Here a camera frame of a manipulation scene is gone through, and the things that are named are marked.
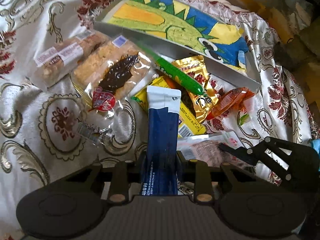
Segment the clear pack with dark snack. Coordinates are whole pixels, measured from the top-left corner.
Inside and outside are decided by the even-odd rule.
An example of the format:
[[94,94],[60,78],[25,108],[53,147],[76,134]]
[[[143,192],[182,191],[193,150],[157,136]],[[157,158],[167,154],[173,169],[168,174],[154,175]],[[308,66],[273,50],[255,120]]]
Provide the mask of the clear pack with dark snack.
[[84,103],[86,117],[78,120],[76,132],[95,145],[114,134],[113,123],[129,95],[154,66],[142,48],[123,35],[91,53],[71,72]]

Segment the rice cracker bar pack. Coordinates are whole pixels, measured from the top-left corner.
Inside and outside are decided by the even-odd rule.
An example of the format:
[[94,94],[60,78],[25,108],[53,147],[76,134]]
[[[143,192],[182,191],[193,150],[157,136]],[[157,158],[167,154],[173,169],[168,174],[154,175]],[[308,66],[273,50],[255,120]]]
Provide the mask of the rice cracker bar pack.
[[95,30],[79,33],[36,55],[26,77],[46,91],[108,40],[107,35]]

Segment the orange red snack packet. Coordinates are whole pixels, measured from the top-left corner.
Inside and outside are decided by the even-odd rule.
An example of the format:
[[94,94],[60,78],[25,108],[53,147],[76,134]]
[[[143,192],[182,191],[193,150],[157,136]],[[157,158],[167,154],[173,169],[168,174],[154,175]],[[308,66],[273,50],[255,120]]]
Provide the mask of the orange red snack packet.
[[206,120],[211,120],[221,116],[225,111],[231,109],[242,110],[244,108],[244,101],[250,99],[255,94],[246,87],[235,88],[228,91],[221,96],[218,103],[213,107],[211,112],[207,115]]

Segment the blue white snack stick pack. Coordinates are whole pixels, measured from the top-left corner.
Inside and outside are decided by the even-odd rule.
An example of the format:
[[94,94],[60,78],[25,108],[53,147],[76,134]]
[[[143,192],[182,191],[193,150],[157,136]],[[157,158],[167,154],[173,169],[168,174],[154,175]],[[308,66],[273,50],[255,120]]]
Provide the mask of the blue white snack stick pack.
[[148,86],[148,145],[141,195],[177,194],[176,149],[181,91]]

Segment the floral satin bedspread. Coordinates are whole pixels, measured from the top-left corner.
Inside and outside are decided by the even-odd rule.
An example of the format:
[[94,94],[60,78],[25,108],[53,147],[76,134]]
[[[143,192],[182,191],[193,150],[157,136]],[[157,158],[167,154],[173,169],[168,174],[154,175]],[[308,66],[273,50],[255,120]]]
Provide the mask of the floral satin bedspread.
[[[34,57],[93,26],[99,12],[114,0],[1,0],[1,239],[22,239],[15,209],[29,192],[54,182],[96,160],[115,164],[132,160],[146,146],[146,114],[124,101],[116,142],[98,148],[73,133],[71,116],[82,106],[70,77],[50,90],[33,86],[26,74]],[[304,94],[293,75],[273,58],[275,30],[253,12],[225,0],[175,0],[244,31],[262,80],[240,124],[235,112],[204,124],[209,133],[232,129],[245,146],[267,136],[306,144],[319,138]]]

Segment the wooden bed frame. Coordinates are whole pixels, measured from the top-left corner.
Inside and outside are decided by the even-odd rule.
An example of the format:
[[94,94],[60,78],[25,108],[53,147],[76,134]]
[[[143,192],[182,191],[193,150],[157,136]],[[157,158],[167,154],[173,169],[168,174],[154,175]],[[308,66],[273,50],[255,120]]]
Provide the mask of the wooden bed frame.
[[276,30],[276,60],[293,72],[310,110],[319,119],[319,0],[236,0]]

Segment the yellow snack bar packet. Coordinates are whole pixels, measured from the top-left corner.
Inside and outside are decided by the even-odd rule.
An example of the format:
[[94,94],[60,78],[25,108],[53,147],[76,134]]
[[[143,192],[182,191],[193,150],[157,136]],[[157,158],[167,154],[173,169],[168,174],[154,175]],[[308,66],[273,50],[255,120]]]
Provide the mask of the yellow snack bar packet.
[[[160,76],[155,78],[151,83],[151,86],[171,88],[168,84],[167,80]],[[134,96],[131,97],[132,100],[135,100],[142,109],[148,113],[148,99],[147,99],[147,86],[142,88],[139,92],[137,92]],[[206,131],[205,127],[200,124],[193,113],[189,110],[189,108],[181,101],[180,103],[180,113],[179,113],[179,121],[178,121],[178,137],[191,137],[193,135],[202,135]]]

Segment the grey tray with dinosaur drawing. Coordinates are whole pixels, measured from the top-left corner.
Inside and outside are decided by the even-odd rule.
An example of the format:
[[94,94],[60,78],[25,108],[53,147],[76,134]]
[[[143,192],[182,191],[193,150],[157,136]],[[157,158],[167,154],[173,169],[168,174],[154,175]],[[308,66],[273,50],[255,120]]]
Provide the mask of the grey tray with dinosaur drawing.
[[202,55],[214,76],[252,91],[261,86],[244,30],[178,0],[115,0],[94,28],[124,34],[171,59]]

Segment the green sausage stick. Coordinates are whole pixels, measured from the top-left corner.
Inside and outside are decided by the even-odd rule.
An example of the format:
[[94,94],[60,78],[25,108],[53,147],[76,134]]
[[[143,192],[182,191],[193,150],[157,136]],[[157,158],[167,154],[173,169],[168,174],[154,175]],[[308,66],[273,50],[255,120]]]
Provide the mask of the green sausage stick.
[[137,42],[137,46],[150,56],[156,64],[156,67],[164,75],[168,76],[180,86],[186,90],[192,92],[195,95],[203,95],[204,88],[197,82],[193,77],[185,74],[179,68],[175,67],[173,64],[168,62],[166,59],[162,58],[151,50],[148,46],[144,45],[142,42]]

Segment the white pink snack packet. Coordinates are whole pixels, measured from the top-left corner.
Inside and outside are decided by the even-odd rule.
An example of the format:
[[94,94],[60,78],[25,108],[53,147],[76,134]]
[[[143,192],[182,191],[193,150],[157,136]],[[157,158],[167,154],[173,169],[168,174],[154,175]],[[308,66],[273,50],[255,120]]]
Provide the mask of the white pink snack packet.
[[233,130],[228,130],[216,134],[178,138],[177,150],[182,152],[186,160],[201,160],[212,167],[219,167],[222,163],[231,163],[240,168],[251,167],[251,165],[230,153],[220,150],[218,148],[219,143],[233,149],[244,146],[237,134]]

